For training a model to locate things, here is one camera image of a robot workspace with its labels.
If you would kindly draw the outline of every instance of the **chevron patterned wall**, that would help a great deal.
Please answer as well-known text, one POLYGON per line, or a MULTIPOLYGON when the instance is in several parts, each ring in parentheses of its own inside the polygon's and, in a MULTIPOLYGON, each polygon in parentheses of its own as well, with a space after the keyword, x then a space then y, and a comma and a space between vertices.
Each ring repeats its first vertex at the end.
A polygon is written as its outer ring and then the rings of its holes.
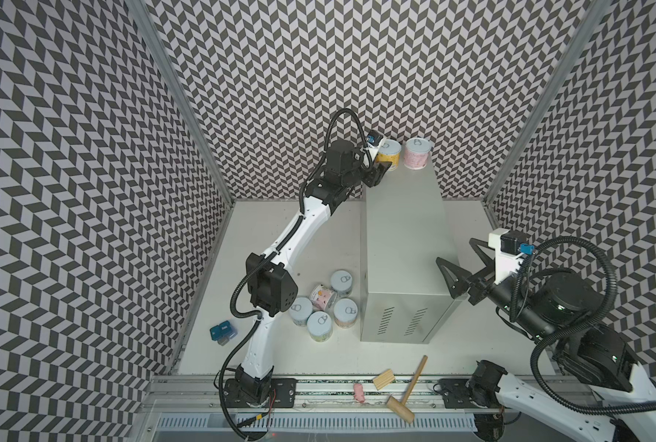
MULTIPOLYGON (((609 321, 656 384, 656 1, 613 3, 495 212, 537 242, 580 235, 607 250, 620 278, 609 321)), ((557 264, 603 289, 589 256, 569 252, 557 264)))
POLYGON ((589 0, 147 3, 234 197, 296 197, 350 106, 431 138, 443 196, 463 198, 487 190, 589 0))
POLYGON ((0 0, 0 441, 122 440, 224 212, 121 0, 0 0))

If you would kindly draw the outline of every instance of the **blue connector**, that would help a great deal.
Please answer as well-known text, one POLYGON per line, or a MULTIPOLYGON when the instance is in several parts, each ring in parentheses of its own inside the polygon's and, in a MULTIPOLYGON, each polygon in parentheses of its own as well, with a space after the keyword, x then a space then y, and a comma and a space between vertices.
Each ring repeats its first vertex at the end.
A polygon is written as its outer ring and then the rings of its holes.
POLYGON ((522 252, 525 255, 531 255, 532 253, 535 252, 535 247, 534 247, 534 245, 531 245, 531 244, 520 244, 519 245, 519 252, 522 252))
POLYGON ((230 324, 230 321, 218 324, 210 329, 210 337, 220 345, 227 344, 228 341, 237 336, 237 331, 230 324))

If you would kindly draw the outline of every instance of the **white bracket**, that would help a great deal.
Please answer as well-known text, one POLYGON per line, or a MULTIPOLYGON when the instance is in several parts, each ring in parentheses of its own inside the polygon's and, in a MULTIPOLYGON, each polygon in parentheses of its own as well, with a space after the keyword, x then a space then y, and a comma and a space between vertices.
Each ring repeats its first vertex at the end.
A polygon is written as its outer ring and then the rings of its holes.
POLYGON ((518 255, 510 255, 500 250, 502 241, 500 237, 509 232, 508 228, 496 228, 488 235, 488 247, 495 250, 495 281, 494 284, 507 279, 511 274, 516 274, 519 266, 525 259, 523 253, 518 255))
MULTIPOLYGON (((630 383, 633 385, 633 390, 630 393, 612 390, 610 388, 595 387, 594 385, 591 385, 590 388, 594 393, 600 395, 603 403, 606 405, 656 401, 656 387, 652 384, 650 376, 647 375, 644 367, 640 364, 633 366, 632 372, 630 373, 630 383)), ((617 414, 616 417, 630 427, 640 442, 656 442, 656 411, 617 414)))
POLYGON ((535 418, 579 442, 612 442, 615 425, 606 416, 588 416, 570 410, 513 374, 500 378, 498 402, 535 418))

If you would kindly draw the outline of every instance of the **tin can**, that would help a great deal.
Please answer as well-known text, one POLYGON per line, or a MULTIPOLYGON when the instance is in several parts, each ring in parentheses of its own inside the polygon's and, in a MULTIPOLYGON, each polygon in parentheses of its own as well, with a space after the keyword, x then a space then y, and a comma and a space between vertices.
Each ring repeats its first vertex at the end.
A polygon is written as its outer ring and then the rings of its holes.
POLYGON ((308 333, 314 341, 323 342, 333 334, 333 321, 325 312, 315 312, 308 317, 308 333))
POLYGON ((345 298, 353 291, 353 277, 347 270, 335 271, 330 277, 330 286, 339 298, 345 298))
POLYGON ((325 287, 323 284, 318 284, 308 297, 311 303, 315 305, 318 310, 328 310, 333 306, 338 296, 330 288, 325 287))
POLYGON ((383 163, 390 161, 392 165, 389 167, 387 172, 393 171, 399 165, 400 152, 402 152, 402 145, 393 139, 388 139, 385 141, 384 146, 380 147, 380 150, 377 152, 375 161, 380 161, 383 163))
POLYGON ((426 167, 428 153, 433 149, 433 143, 426 138, 410 138, 404 149, 404 165, 418 170, 426 167))
POLYGON ((335 325, 340 328, 350 328, 358 319, 358 305, 352 299, 344 298, 333 307, 335 325))
POLYGON ((313 313, 313 303, 305 296, 297 297, 288 309, 288 315, 291 316, 291 320, 299 327, 306 326, 311 313, 313 313))

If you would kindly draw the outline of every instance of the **robotic arm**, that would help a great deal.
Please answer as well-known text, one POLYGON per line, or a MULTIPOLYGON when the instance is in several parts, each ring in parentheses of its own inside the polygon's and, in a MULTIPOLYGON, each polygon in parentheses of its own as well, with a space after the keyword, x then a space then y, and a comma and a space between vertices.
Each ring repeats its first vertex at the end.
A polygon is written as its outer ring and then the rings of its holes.
POLYGON ((581 442, 634 440, 635 436, 642 442, 656 442, 656 388, 622 336, 600 323, 617 296, 615 270, 605 254, 573 237, 554 238, 535 248, 527 244, 527 235, 503 228, 492 232, 487 243, 472 238, 470 244, 486 265, 475 274, 441 258, 436 260, 451 295, 468 294, 472 305, 488 298, 497 306, 496 313, 500 309, 509 313, 509 319, 500 319, 536 343, 530 367, 546 393, 503 367, 481 361, 468 382, 471 401, 522 411, 581 442), (597 258, 606 273, 605 296, 571 269, 552 268, 530 276, 536 254, 566 243, 580 245, 597 258), (494 250, 495 258, 482 248, 494 250), (531 278, 546 280, 530 296, 531 278), (604 407, 568 402, 544 382, 537 363, 541 352, 553 344, 553 359, 590 386, 604 407))
POLYGON ((250 333, 233 349, 225 360, 219 375, 220 398, 223 413, 235 433, 252 440, 256 434, 244 434, 232 422, 223 388, 223 378, 230 359, 249 341, 247 355, 235 371, 239 395, 248 404, 261 405, 267 401, 274 370, 271 349, 271 329, 274 322, 287 311, 298 292, 291 277, 297 257, 306 248, 311 238, 338 206, 348 199, 355 186, 362 182, 368 187, 382 180, 391 163, 376 162, 375 158, 385 138, 376 131, 365 137, 357 114, 349 109, 338 111, 327 129, 324 153, 316 168, 299 189, 300 208, 286 229, 261 255, 250 254, 245 262, 247 275, 238 284, 230 299, 230 311, 236 318, 257 317, 250 333), (349 141, 338 139, 330 144, 330 136, 337 118, 349 114, 357 123, 362 145, 357 147, 349 141), (250 292, 256 310, 238 312, 235 302, 244 285, 250 292))

